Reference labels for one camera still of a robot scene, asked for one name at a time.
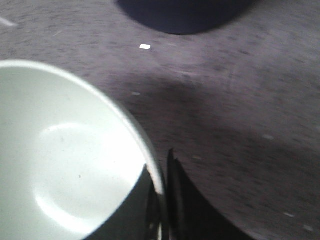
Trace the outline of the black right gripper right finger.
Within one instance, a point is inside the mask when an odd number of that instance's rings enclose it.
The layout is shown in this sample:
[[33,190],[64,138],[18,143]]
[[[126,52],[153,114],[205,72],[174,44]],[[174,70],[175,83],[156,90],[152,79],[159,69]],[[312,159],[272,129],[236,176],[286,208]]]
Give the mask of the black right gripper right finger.
[[201,194],[171,148],[167,155],[167,212],[176,240],[251,240]]

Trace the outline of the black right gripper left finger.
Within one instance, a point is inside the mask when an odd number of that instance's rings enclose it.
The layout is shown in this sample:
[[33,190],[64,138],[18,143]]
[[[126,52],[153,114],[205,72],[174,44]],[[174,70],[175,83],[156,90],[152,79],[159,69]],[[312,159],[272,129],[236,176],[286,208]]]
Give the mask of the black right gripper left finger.
[[161,240],[160,203],[147,167],[120,207],[88,240]]

